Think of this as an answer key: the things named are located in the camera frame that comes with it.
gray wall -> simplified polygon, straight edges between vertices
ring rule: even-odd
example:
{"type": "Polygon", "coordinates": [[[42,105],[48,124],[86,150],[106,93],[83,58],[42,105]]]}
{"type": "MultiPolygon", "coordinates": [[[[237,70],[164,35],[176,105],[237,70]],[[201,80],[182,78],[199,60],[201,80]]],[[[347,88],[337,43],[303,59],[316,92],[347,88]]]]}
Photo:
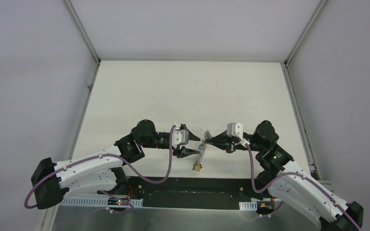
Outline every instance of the gray wall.
{"type": "Polygon", "coordinates": [[[68,156],[93,71],[60,0],[0,0],[0,230],[36,227],[30,177],[68,156]]]}
{"type": "Polygon", "coordinates": [[[331,1],[290,71],[322,177],[370,230],[370,1],[331,1]]]}

white tabletop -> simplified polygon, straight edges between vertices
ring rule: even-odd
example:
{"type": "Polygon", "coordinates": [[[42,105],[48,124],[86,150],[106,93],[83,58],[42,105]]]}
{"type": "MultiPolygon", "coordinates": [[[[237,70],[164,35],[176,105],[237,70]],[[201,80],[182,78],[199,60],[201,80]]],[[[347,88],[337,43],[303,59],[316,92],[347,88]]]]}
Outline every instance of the white tabletop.
{"type": "MultiPolygon", "coordinates": [[[[252,134],[263,120],[272,122],[278,144],[309,172],[284,76],[277,63],[102,61],[73,158],[113,144],[143,119],[157,131],[185,123],[200,138],[216,136],[232,122],[252,134]]],[[[198,149],[190,141],[188,148],[198,149]]],[[[133,166],[145,176],[165,176],[168,150],[144,149],[133,166]]],[[[200,172],[194,157],[174,157],[171,177],[250,178],[246,151],[227,154],[208,146],[200,172]]],[[[263,169],[255,160],[255,174],[263,169]]],[[[124,167],[128,176],[135,173],[124,167]]]]}

purple hose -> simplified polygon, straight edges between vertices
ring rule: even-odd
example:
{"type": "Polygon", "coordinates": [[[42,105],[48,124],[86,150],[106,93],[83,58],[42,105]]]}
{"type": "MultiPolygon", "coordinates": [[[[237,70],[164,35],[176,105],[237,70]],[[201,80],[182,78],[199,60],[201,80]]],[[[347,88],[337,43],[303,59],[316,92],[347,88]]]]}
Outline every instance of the purple hose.
{"type": "MultiPolygon", "coordinates": [[[[172,143],[172,135],[173,135],[173,131],[174,131],[174,129],[176,128],[176,125],[174,125],[174,126],[172,126],[172,128],[171,128],[171,131],[170,131],[170,143],[172,143]]],[[[170,160],[169,160],[169,164],[168,164],[168,171],[167,171],[167,174],[165,175],[165,177],[164,178],[162,178],[161,180],[150,180],[150,179],[147,179],[146,177],[144,177],[143,175],[141,175],[127,160],[125,160],[124,158],[122,158],[121,156],[119,156],[119,155],[114,155],[114,154],[104,154],[104,155],[102,155],[102,158],[104,158],[104,157],[115,157],[115,158],[117,158],[117,159],[120,159],[120,160],[122,160],[128,167],[130,167],[141,179],[143,179],[143,180],[145,180],[145,181],[147,181],[147,182],[149,182],[149,183],[152,183],[152,184],[161,184],[161,183],[163,183],[164,181],[166,181],[167,179],[168,179],[168,176],[170,175],[170,172],[171,172],[171,167],[172,167],[172,146],[170,145],[170,147],[169,147],[169,153],[170,153],[170,156],[169,156],[169,158],[170,158],[170,160]]],[[[70,164],[70,165],[67,165],[66,166],[66,168],[67,169],[69,169],[69,168],[71,168],[71,167],[73,167],[73,166],[76,166],[76,165],[78,165],[78,164],[81,164],[81,163],[84,163],[84,162],[86,162],[86,161],[90,161],[90,160],[94,160],[94,159],[97,159],[97,158],[99,158],[99,156],[92,156],[92,157],[88,157],[88,158],[85,158],[85,159],[82,159],[82,160],[79,160],[79,161],[76,161],[76,162],[74,162],[74,163],[72,163],[72,164],[70,164]]],[[[58,169],[58,170],[56,170],[56,171],[54,171],[54,172],[52,172],[51,174],[49,174],[49,175],[47,175],[47,176],[45,176],[44,178],[42,178],[35,186],[33,186],[33,188],[30,190],[30,192],[27,194],[27,196],[26,196],[26,199],[25,199],[25,202],[24,202],[24,206],[25,206],[25,208],[27,208],[27,209],[31,209],[31,208],[36,208],[37,207],[37,205],[32,205],[32,206],[29,206],[28,204],[27,204],[27,202],[29,201],[29,198],[31,197],[31,195],[33,194],[33,192],[45,181],[45,180],[47,180],[48,178],[50,178],[50,177],[52,177],[53,175],[56,175],[57,173],[59,173],[59,172],[61,172],[61,171],[64,171],[64,169],[63,168],[60,168],[60,169],[58,169]]]]}
{"type": "MultiPolygon", "coordinates": [[[[298,177],[303,177],[302,174],[299,174],[299,173],[295,173],[295,172],[288,172],[288,173],[283,173],[283,174],[280,174],[278,175],[277,177],[275,177],[273,180],[271,180],[266,186],[264,186],[262,189],[259,189],[257,190],[256,187],[254,186],[254,166],[253,166],[253,154],[251,153],[251,149],[250,149],[250,146],[249,145],[246,145],[246,148],[247,150],[249,151],[249,158],[250,158],[250,166],[251,166],[251,186],[253,188],[253,191],[255,193],[262,193],[264,192],[268,187],[270,187],[270,185],[272,183],[274,183],[276,180],[284,177],[284,176],[288,176],[288,175],[294,175],[294,176],[298,176],[298,177]]],[[[334,204],[336,203],[336,200],[334,200],[334,198],[328,193],[326,192],[323,188],[321,188],[317,183],[315,183],[312,179],[309,179],[308,177],[305,177],[305,180],[307,180],[308,182],[310,182],[312,185],[314,185],[314,187],[316,187],[318,190],[320,190],[329,200],[331,200],[334,204]]],[[[282,204],[280,204],[277,209],[275,211],[272,212],[275,213],[281,206],[282,204]]],[[[351,223],[359,230],[359,231],[362,231],[361,227],[354,221],[354,219],[352,219],[352,217],[350,217],[348,215],[348,213],[341,207],[341,205],[337,205],[337,208],[339,210],[341,210],[341,212],[351,221],[351,223]]]]}

